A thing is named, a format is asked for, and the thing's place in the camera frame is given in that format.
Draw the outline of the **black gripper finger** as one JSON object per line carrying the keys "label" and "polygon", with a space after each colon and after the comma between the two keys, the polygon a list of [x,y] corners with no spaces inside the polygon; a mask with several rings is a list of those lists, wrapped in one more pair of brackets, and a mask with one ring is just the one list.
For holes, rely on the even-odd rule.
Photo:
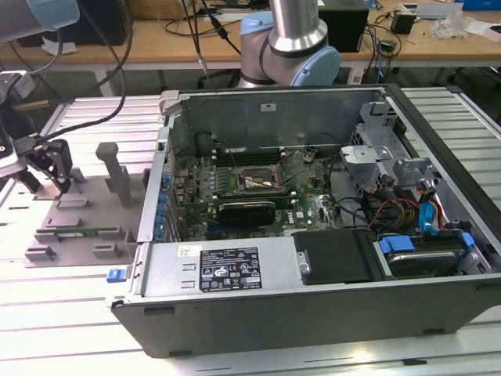
{"label": "black gripper finger", "polygon": [[40,182],[38,179],[28,170],[28,164],[26,163],[16,163],[15,172],[11,174],[11,177],[17,182],[22,183],[30,193],[37,193],[40,188]]}
{"label": "black gripper finger", "polygon": [[73,161],[69,144],[65,139],[55,139],[41,144],[38,167],[41,172],[52,180],[61,194],[70,189],[70,171]]}

